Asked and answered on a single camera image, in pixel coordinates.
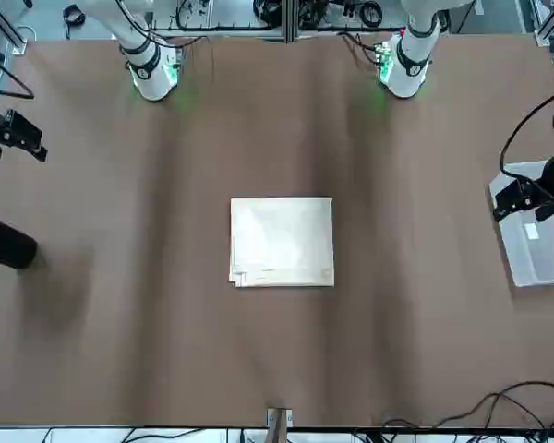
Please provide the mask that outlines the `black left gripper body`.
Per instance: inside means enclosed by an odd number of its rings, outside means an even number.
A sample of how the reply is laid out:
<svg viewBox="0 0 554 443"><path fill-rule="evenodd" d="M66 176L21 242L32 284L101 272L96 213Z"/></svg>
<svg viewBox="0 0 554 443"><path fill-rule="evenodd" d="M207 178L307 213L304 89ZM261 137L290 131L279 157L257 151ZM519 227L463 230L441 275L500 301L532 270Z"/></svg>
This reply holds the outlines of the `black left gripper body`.
<svg viewBox="0 0 554 443"><path fill-rule="evenodd" d="M539 193L536 220L544 222L554 215L554 178L539 178L535 180L535 186Z"/></svg>

